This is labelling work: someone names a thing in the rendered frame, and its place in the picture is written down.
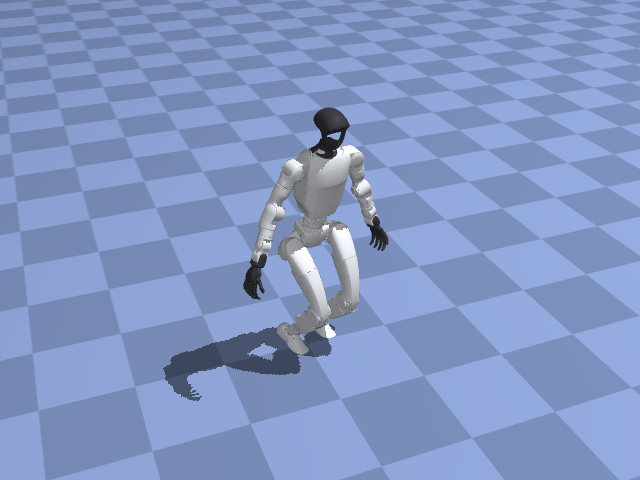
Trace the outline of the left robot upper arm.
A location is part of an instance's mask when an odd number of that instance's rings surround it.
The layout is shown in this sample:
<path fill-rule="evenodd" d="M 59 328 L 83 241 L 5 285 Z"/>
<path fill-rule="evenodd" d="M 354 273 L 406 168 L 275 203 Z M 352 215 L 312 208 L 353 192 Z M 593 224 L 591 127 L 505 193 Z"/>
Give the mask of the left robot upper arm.
<path fill-rule="evenodd" d="M 351 157 L 351 165 L 349 169 L 349 175 L 352 179 L 351 192 L 357 197 L 362 198 L 366 194 L 371 192 L 371 188 L 367 181 L 364 179 L 364 155 L 354 146 L 343 146 Z"/>

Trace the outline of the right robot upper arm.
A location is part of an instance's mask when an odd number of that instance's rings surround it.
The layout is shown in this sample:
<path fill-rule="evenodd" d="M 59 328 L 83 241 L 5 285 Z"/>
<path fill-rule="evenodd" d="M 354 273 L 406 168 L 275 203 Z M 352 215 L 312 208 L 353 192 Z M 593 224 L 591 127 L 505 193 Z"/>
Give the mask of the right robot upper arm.
<path fill-rule="evenodd" d="M 284 218 L 285 210 L 281 204 L 288 198 L 295 184 L 305 178 L 308 164 L 305 158 L 298 157 L 286 161 L 282 166 L 281 175 L 266 204 L 266 206 L 272 204 L 276 207 L 276 215 L 273 221 L 281 221 Z"/>

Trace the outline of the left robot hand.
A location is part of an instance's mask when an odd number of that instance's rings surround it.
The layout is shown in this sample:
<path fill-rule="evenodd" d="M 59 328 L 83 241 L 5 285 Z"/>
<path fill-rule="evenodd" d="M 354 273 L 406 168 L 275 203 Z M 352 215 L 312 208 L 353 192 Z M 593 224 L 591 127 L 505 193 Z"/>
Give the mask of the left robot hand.
<path fill-rule="evenodd" d="M 376 248 L 376 246 L 378 245 L 379 242 L 379 247 L 377 250 L 380 250 L 380 248 L 382 247 L 382 243 L 383 243 L 383 247 L 381 249 L 381 251 L 383 251 L 386 247 L 386 245 L 388 245 L 388 237 L 386 235 L 386 233 L 384 232 L 383 228 L 380 227 L 380 220 L 378 219 L 377 216 L 375 216 L 372 220 L 373 225 L 371 226 L 369 224 L 367 224 L 368 227 L 370 227 L 370 231 L 372 232 L 372 239 L 369 245 L 372 245 L 372 243 L 374 242 L 374 239 L 376 237 L 376 242 L 374 245 L 374 248 Z"/>

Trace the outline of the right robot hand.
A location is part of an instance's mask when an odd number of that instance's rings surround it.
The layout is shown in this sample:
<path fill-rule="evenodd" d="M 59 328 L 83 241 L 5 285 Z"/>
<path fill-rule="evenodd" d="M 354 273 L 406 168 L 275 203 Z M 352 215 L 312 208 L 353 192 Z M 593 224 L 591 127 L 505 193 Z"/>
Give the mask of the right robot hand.
<path fill-rule="evenodd" d="M 261 282 L 261 268 L 264 268 L 267 260 L 267 255 L 262 254 L 259 258 L 258 263 L 254 262 L 251 258 L 250 264 L 252 265 L 246 273 L 246 279 L 243 284 L 244 290 L 251 296 L 253 299 L 261 299 L 257 295 L 257 285 L 262 293 L 264 293 L 264 288 Z"/>

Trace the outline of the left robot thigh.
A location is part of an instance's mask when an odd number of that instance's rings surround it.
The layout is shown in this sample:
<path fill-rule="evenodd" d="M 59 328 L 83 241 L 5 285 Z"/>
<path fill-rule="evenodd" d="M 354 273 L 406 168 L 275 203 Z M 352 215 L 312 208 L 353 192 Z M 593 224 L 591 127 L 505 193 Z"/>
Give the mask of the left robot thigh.
<path fill-rule="evenodd" d="M 329 234 L 325 241 L 332 246 L 332 258 L 342 287 L 335 301 L 342 311 L 348 311 L 356 308 L 359 301 L 358 259 L 348 227 L 338 221 L 327 222 Z"/>

